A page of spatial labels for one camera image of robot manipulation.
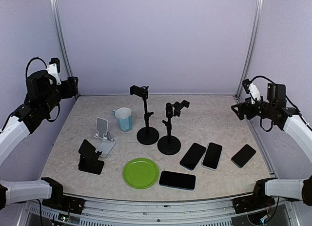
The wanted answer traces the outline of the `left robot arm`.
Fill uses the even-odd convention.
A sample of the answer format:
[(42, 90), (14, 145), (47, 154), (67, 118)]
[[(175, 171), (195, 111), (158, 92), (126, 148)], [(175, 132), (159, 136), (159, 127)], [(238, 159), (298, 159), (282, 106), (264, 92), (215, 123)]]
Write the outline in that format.
[[(3, 163), (21, 141), (32, 134), (43, 120), (53, 122), (50, 113), (60, 106), (62, 99), (69, 99), (78, 93), (78, 78), (68, 77), (65, 81), (47, 70), (37, 71), (26, 78), (27, 94), (23, 104), (11, 113), (6, 126), (0, 133), (0, 161)], [(0, 182), (0, 207), (26, 202), (28, 200), (49, 200), (62, 209), (68, 205), (63, 186), (44, 177), (35, 181)]]

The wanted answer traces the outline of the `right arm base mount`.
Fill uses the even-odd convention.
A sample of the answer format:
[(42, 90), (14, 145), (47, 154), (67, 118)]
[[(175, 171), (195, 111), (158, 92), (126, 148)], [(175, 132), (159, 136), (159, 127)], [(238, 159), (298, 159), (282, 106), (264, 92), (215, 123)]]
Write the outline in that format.
[(269, 207), (275, 204), (273, 197), (256, 197), (254, 195), (248, 195), (244, 197), (234, 198), (232, 200), (233, 207), (236, 214), (245, 213)]

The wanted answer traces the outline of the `black phone white case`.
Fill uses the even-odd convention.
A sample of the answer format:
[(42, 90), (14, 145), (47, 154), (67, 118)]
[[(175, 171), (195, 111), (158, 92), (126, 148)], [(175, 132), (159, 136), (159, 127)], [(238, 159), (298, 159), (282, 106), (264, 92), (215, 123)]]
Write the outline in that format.
[(201, 165), (210, 170), (217, 170), (223, 147), (216, 143), (209, 143)]

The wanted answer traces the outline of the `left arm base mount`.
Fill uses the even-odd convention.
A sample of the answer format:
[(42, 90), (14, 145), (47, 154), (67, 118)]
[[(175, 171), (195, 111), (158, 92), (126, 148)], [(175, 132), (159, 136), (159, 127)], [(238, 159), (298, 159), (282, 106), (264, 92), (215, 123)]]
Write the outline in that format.
[(60, 199), (51, 198), (42, 200), (42, 204), (52, 209), (81, 215), (85, 200), (82, 198), (62, 195)]

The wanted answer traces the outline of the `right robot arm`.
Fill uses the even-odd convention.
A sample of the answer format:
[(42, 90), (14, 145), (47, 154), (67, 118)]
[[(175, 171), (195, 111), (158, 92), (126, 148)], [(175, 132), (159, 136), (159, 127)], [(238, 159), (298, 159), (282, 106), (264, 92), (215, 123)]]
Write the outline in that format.
[[(312, 158), (312, 129), (299, 110), (287, 107), (286, 87), (283, 84), (269, 83), (267, 99), (264, 100), (256, 85), (249, 79), (242, 82), (245, 92), (250, 95), (244, 102), (231, 107), (240, 120), (250, 120), (256, 116), (271, 120), (271, 125), (278, 126), (290, 136), (308, 159)], [(249, 203), (253, 208), (260, 208), (273, 197), (282, 197), (292, 201), (312, 204), (312, 180), (267, 178), (258, 180), (254, 186)]]

